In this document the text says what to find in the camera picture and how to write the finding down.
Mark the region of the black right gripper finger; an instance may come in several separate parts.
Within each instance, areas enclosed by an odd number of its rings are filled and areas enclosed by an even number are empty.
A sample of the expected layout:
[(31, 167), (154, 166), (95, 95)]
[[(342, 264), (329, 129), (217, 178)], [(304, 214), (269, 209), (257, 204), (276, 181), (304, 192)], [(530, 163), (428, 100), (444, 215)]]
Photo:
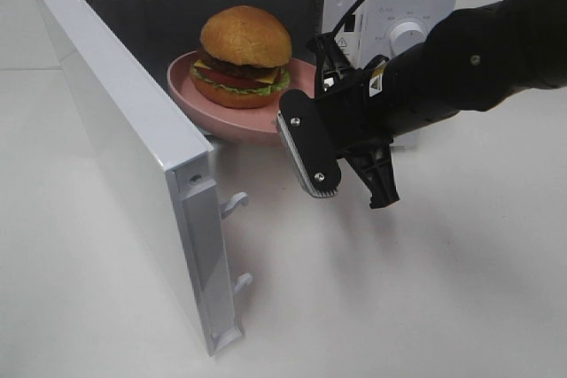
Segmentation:
[(369, 208), (385, 208), (400, 200), (392, 164), (391, 136), (345, 137), (338, 152), (370, 192)]
[(315, 55), (315, 98), (354, 71), (346, 54), (338, 47), (332, 32), (314, 36), (307, 49)]

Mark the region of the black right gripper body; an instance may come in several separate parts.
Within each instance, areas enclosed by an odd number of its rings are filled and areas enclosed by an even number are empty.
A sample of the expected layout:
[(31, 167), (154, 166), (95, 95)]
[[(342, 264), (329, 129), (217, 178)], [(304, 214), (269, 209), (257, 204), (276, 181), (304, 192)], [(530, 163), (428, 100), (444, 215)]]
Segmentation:
[(423, 54), (379, 56), (364, 68), (330, 70), (317, 63), (315, 98), (309, 102), (309, 138), (329, 158), (366, 154), (393, 138), (443, 117)]

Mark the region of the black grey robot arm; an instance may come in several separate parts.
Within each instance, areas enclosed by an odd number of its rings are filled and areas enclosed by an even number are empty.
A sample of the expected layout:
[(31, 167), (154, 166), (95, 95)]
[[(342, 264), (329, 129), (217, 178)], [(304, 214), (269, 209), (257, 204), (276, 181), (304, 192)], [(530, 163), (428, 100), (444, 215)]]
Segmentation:
[(315, 197), (335, 194), (343, 158), (372, 208), (395, 203), (394, 137), (462, 111), (485, 112), (526, 89), (566, 84), (566, 0), (502, 0), (451, 12), (424, 42), (373, 58), (316, 102), (330, 147), (306, 181)]

